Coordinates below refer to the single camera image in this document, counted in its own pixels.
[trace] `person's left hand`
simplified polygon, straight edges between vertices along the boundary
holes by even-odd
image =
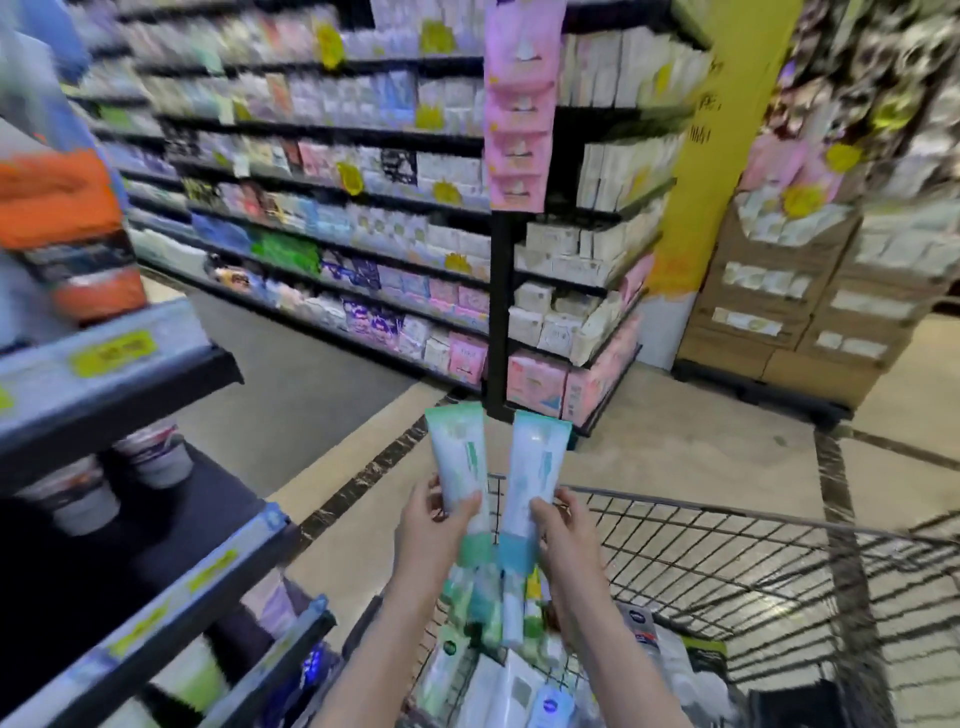
[[[417,601],[433,604],[457,559],[467,523],[480,510],[480,493],[474,493],[444,518],[440,479],[414,486],[400,514],[394,536],[394,574],[391,588]]]

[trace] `metal wire grid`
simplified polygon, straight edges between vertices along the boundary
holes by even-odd
[[[496,530],[506,494],[491,475]],[[960,721],[960,512],[906,534],[573,488],[596,518],[612,596],[726,643],[731,683],[775,691],[834,680],[854,728]],[[437,631],[438,605],[411,687]],[[438,720],[450,726],[476,655]],[[570,690],[571,656],[549,675]]]

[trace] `forearm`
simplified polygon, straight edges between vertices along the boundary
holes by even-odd
[[[435,598],[391,584],[383,603],[311,728],[388,728],[410,684]]]
[[[597,596],[578,606],[580,659],[608,728],[690,728],[613,602]]]

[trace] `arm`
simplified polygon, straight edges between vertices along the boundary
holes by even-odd
[[[480,497],[435,522],[439,494],[414,488],[396,530],[394,574],[383,604],[311,728],[392,728],[410,685],[417,647]]]
[[[531,513],[545,536],[541,551],[564,637],[587,671],[608,728],[690,728],[680,701],[634,640],[610,596],[588,510],[567,489],[561,512],[536,498]]]

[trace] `orange package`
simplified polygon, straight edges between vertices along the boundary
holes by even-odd
[[[80,324],[147,304],[121,219],[107,168],[93,150],[0,163],[0,247]]]

